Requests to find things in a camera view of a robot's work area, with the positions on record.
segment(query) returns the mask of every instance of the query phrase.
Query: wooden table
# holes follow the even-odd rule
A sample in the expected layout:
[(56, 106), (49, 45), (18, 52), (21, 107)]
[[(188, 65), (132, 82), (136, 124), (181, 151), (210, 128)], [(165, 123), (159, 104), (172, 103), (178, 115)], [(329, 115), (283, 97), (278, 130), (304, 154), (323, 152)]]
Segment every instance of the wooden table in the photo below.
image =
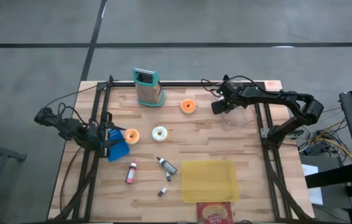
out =
[[(80, 90), (96, 84), (81, 82)], [(281, 89), (280, 81), (265, 81), (265, 85), (267, 90)], [(184, 203), (182, 200), (182, 161), (224, 159), (236, 162), (240, 201), (232, 203), (234, 221), (274, 221), (256, 120), (243, 126), (228, 126), (220, 115), (212, 113), (213, 96), (202, 87), (164, 89), (164, 104), (160, 108), (150, 108), (136, 101), (134, 87), (111, 88), (108, 110), (113, 114), (115, 125), (137, 129), (141, 138), (137, 144), (130, 146), (130, 153), (120, 160), (109, 163), (107, 159), (100, 159), (90, 221), (196, 222), (195, 203)], [(75, 109), (85, 121), (90, 118), (94, 95), (95, 89), (92, 89), (80, 93), (76, 99)], [(180, 109), (181, 101), (187, 98), (195, 100), (197, 104), (193, 114), (183, 114)], [(270, 105), (270, 108), (274, 124), (281, 124), (289, 118), (285, 106)], [(229, 124), (237, 120), (242, 122), (242, 110), (240, 108), (228, 114), (225, 120)], [(245, 113), (245, 121), (255, 119), (254, 112), (249, 108)], [(167, 128), (169, 136), (164, 142), (152, 140), (151, 131), (156, 126)], [(65, 146), (49, 218), (60, 212), (61, 184), (77, 149), (73, 141), (68, 141)], [(167, 159), (179, 170), (172, 176), (171, 182), (167, 182), (156, 156)], [(289, 192), (304, 211), (314, 217), (296, 147), (283, 145), (280, 156)], [(82, 157), (81, 150), (65, 184), (63, 206), (76, 191)], [(134, 183), (128, 185), (124, 181), (133, 159), (137, 159), (137, 173)], [(158, 191), (164, 187), (168, 191), (158, 198)], [(86, 194), (87, 190), (82, 198), (82, 214), (85, 211)], [(280, 194), (278, 202), (282, 210)]]

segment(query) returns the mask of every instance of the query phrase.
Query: yellow bin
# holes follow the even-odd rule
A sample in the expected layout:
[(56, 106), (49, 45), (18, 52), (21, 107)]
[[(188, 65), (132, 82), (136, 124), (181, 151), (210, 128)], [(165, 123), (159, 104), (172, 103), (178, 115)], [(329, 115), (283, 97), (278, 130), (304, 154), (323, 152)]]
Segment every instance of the yellow bin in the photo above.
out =
[(186, 203), (238, 201), (235, 162), (183, 162), (182, 193)]

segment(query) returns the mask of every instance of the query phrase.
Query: concrete floor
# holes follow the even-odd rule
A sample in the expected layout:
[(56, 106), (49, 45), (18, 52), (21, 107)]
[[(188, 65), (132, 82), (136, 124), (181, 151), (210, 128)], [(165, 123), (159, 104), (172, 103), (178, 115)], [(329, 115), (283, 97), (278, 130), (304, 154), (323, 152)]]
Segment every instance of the concrete floor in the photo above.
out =
[[(89, 43), (100, 2), (2, 0), (0, 43)], [(352, 0), (108, 0), (98, 42), (352, 42)], [(0, 223), (45, 220), (64, 141), (33, 118), (50, 100), (78, 89), (87, 51), (0, 49), (0, 145), (28, 153), (25, 163), (6, 167)], [(96, 49), (88, 80), (110, 74), (131, 80), (133, 67), (157, 70), (162, 80), (226, 73), (281, 80), (284, 89), (312, 94), (326, 110), (339, 106), (339, 93), (352, 90), (352, 47)], [(309, 129), (342, 119), (339, 113)], [(348, 130), (340, 136), (352, 148)]]

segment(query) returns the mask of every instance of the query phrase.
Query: red package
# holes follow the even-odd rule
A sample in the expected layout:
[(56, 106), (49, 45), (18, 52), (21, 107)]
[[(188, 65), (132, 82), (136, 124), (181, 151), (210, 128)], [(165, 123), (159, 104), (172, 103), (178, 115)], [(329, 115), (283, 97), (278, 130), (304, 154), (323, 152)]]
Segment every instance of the red package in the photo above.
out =
[(198, 224), (233, 224), (230, 202), (197, 203)]

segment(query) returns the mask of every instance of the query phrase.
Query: orange donut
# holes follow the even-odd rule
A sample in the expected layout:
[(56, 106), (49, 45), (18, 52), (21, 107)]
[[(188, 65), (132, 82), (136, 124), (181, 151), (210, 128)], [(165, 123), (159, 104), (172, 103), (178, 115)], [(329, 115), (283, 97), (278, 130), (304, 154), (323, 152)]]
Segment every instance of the orange donut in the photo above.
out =
[(190, 114), (195, 111), (195, 102), (193, 100), (186, 99), (182, 101), (180, 107), (185, 114)]
[(128, 129), (125, 131), (124, 137), (128, 144), (136, 144), (140, 139), (140, 134), (136, 129)]

